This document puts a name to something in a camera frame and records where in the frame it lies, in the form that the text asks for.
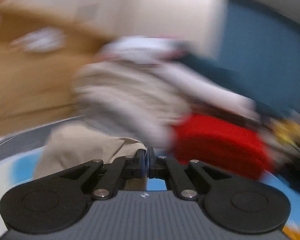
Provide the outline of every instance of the red fabric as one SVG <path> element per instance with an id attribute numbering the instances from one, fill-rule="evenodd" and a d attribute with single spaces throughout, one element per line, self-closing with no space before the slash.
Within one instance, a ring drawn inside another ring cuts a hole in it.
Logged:
<path id="1" fill-rule="evenodd" d="M 181 163 L 198 159 L 250 179 L 271 171 L 264 144 L 251 130 L 199 114 L 173 128 L 174 153 Z"/>

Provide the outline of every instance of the silver bolt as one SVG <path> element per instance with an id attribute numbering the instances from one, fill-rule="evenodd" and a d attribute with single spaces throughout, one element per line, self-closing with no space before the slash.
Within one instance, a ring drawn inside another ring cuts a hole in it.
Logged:
<path id="1" fill-rule="evenodd" d="M 109 191 L 104 188 L 99 188 L 93 192 L 93 194 L 97 197 L 106 197 L 109 195 Z"/>
<path id="2" fill-rule="evenodd" d="M 193 198 L 197 195 L 197 192 L 191 189 L 185 189 L 181 192 L 181 195 L 186 198 Z"/>

